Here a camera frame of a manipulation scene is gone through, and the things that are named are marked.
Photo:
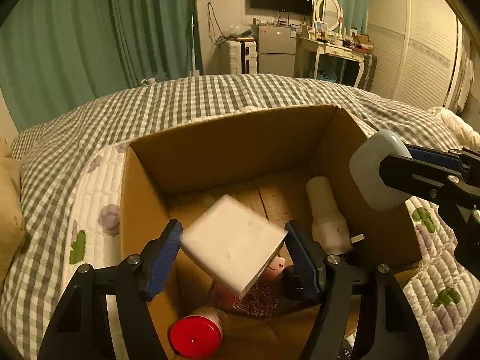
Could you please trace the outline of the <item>white bottle red cap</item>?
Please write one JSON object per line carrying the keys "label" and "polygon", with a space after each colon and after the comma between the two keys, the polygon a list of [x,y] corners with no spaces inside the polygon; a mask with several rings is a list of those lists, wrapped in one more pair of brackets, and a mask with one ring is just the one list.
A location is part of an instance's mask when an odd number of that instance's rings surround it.
{"label": "white bottle red cap", "polygon": [[213,306],[202,306],[178,320],[169,330],[173,349],[188,359],[213,356],[223,340],[226,314]]}

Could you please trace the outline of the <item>red patterned wallet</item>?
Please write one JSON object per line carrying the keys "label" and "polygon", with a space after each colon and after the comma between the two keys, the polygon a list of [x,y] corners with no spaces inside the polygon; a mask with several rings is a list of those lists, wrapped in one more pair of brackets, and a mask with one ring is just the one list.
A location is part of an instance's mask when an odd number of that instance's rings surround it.
{"label": "red patterned wallet", "polygon": [[214,282],[209,291],[208,305],[228,314],[254,319],[271,318],[281,298],[281,275],[285,267],[286,260],[276,256],[243,297],[237,297],[223,285]]}

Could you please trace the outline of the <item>white square charger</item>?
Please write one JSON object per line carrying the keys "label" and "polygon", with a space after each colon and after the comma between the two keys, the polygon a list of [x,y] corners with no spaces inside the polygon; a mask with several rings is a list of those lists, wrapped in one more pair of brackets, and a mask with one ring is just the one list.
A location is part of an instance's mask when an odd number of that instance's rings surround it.
{"label": "white square charger", "polygon": [[181,235],[184,253],[244,297],[281,249],[287,231],[225,194]]}

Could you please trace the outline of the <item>black remote control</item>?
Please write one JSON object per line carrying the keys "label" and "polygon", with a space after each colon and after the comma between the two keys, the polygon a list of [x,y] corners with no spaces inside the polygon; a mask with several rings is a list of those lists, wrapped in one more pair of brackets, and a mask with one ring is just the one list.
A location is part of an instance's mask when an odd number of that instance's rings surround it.
{"label": "black remote control", "polygon": [[356,332],[347,334],[343,337],[343,341],[338,352],[337,360],[351,360],[352,351],[355,344]]}

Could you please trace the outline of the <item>white floral quilted mat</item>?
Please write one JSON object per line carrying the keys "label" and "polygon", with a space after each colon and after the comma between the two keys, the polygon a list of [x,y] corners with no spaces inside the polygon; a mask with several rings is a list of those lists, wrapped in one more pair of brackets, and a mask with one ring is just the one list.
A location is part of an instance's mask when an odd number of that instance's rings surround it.
{"label": "white floral quilted mat", "polygon": [[[88,160],[72,192],[62,283],[81,263],[120,262],[120,197],[128,142],[109,145]],[[421,265],[404,290],[431,359],[439,359],[461,330],[479,294],[479,281],[454,258],[457,241],[437,205],[419,197],[405,203],[421,249]]]}

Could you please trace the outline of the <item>hanging white towel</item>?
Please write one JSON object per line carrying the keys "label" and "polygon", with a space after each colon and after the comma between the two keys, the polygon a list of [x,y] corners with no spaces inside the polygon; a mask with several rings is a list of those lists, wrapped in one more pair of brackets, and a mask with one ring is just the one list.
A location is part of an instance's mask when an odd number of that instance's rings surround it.
{"label": "hanging white towel", "polygon": [[473,61],[467,53],[463,51],[460,59],[460,71],[458,77],[459,89],[458,94],[456,95],[456,105],[454,108],[456,113],[462,113],[464,110],[473,82]]}

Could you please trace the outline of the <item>brown cardboard box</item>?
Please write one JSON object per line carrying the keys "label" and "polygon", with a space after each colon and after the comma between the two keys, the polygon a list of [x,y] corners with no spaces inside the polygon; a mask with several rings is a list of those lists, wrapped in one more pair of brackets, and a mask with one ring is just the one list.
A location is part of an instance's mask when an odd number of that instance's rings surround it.
{"label": "brown cardboard box", "polygon": [[[293,106],[229,115],[171,127],[132,141],[126,150],[120,210],[121,257],[141,252],[169,219],[186,229],[229,194],[284,228],[294,220],[311,236],[305,189],[326,176],[352,236],[364,235],[367,266],[384,263],[405,284],[422,259],[406,205],[373,210],[352,179],[349,162],[367,140],[346,110]],[[212,278],[183,251],[166,289],[147,303],[164,359],[184,359],[168,342],[179,319],[207,303]],[[226,337],[211,359],[297,359],[318,307],[278,319],[228,320]]]}

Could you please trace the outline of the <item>white louvered wardrobe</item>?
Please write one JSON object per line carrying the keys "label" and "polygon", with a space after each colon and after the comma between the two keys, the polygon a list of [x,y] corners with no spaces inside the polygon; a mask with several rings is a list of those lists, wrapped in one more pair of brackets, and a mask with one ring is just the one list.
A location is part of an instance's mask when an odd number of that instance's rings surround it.
{"label": "white louvered wardrobe", "polygon": [[369,0],[367,31],[374,94],[424,110],[450,102],[461,30],[445,0]]}

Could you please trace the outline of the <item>tan pillow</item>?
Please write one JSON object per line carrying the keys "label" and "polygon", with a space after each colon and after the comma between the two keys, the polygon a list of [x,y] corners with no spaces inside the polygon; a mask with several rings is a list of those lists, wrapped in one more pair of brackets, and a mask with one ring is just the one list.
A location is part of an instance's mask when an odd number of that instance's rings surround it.
{"label": "tan pillow", "polygon": [[20,205],[20,162],[12,157],[11,147],[3,138],[0,160],[0,253],[1,285],[3,285],[18,249],[24,243],[26,231]]}

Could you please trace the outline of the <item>white vanity table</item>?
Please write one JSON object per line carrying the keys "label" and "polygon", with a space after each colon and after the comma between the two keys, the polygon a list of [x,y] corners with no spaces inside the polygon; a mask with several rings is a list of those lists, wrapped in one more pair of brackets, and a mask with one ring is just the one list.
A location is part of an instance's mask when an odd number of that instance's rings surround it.
{"label": "white vanity table", "polygon": [[337,82],[341,84],[345,78],[347,62],[351,62],[357,66],[353,87],[359,88],[365,71],[365,56],[366,53],[359,49],[337,46],[308,37],[298,37],[295,55],[295,75],[298,78],[307,77],[308,72],[312,69],[312,76],[316,79],[319,77],[320,68],[340,64],[341,67],[340,73],[337,75]]}

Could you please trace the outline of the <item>white oval vanity mirror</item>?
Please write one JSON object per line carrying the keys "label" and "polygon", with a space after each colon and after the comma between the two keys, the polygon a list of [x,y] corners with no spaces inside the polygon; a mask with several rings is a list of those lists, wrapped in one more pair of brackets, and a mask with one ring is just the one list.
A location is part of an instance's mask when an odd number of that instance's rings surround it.
{"label": "white oval vanity mirror", "polygon": [[333,32],[343,21],[343,8],[338,0],[317,0],[313,20],[318,32]]}

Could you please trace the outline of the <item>silver mini fridge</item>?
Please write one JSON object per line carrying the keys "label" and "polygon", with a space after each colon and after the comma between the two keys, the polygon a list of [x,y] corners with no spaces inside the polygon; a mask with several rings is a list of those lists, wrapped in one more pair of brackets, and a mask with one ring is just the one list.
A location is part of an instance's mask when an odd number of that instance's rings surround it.
{"label": "silver mini fridge", "polygon": [[254,25],[258,52],[258,73],[293,77],[297,33],[295,28],[278,25]]}

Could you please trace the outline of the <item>white suitcase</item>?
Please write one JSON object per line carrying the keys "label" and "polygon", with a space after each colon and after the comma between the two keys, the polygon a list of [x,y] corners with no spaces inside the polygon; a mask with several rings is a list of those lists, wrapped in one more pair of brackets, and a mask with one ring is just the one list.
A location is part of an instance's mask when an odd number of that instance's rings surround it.
{"label": "white suitcase", "polygon": [[252,37],[241,37],[228,40],[220,46],[221,71],[224,74],[241,75],[256,74],[257,44]]}

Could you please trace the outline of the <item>white mop stick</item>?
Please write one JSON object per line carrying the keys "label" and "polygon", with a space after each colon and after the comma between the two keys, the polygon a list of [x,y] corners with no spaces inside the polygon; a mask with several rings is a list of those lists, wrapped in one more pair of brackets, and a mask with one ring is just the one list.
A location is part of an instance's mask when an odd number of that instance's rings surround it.
{"label": "white mop stick", "polygon": [[200,72],[197,69],[197,61],[196,61],[196,45],[195,45],[195,8],[194,4],[191,3],[190,9],[190,30],[191,30],[191,77],[199,77]]}

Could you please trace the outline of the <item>green curtain left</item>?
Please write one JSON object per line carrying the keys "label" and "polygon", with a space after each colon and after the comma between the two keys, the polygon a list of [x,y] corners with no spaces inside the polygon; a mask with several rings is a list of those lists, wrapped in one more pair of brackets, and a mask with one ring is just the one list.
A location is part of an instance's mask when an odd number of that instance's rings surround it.
{"label": "green curtain left", "polygon": [[195,0],[19,0],[1,24],[1,92],[19,131],[101,96],[191,73]]}

